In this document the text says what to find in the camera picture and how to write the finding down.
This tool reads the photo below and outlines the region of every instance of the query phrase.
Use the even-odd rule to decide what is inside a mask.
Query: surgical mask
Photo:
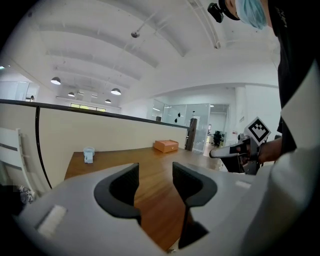
[[[267,19],[261,0],[235,0],[236,13],[243,23],[262,30]]]

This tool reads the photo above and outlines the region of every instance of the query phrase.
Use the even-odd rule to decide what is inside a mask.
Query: camera
[[[218,7],[216,3],[210,3],[208,6],[208,12],[214,17],[216,22],[221,23],[224,19],[224,14],[222,10]]]

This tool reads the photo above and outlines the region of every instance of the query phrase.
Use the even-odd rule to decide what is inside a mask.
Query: ceiling
[[[174,74],[182,61],[196,63],[203,54],[225,49],[232,50],[230,53],[244,49],[277,52],[277,40],[270,29],[256,30],[227,17],[218,24],[207,12],[210,2],[40,1],[12,34],[5,56],[33,82],[60,97],[67,98],[68,90],[83,89],[110,98],[111,89],[119,88],[122,95],[112,103],[118,107],[126,94],[159,88],[150,78],[161,76],[161,70],[170,65]],[[133,38],[131,33],[136,31],[140,36]],[[59,86],[50,83],[56,76],[61,79]],[[166,90],[187,86],[183,80],[174,80],[174,84],[178,88]]]

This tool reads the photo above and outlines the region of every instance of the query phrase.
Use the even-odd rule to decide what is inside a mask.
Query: orange box
[[[163,153],[178,150],[179,143],[174,140],[156,140],[153,147]]]

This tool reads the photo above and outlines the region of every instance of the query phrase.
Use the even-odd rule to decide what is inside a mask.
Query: wooden desk surface
[[[180,237],[185,205],[172,178],[172,163],[189,163],[217,169],[217,159],[180,149],[162,153],[153,147],[95,152],[93,163],[84,162],[84,153],[75,152],[64,179],[130,163],[139,163],[139,188],[134,206],[141,211],[141,227],[164,251]]]

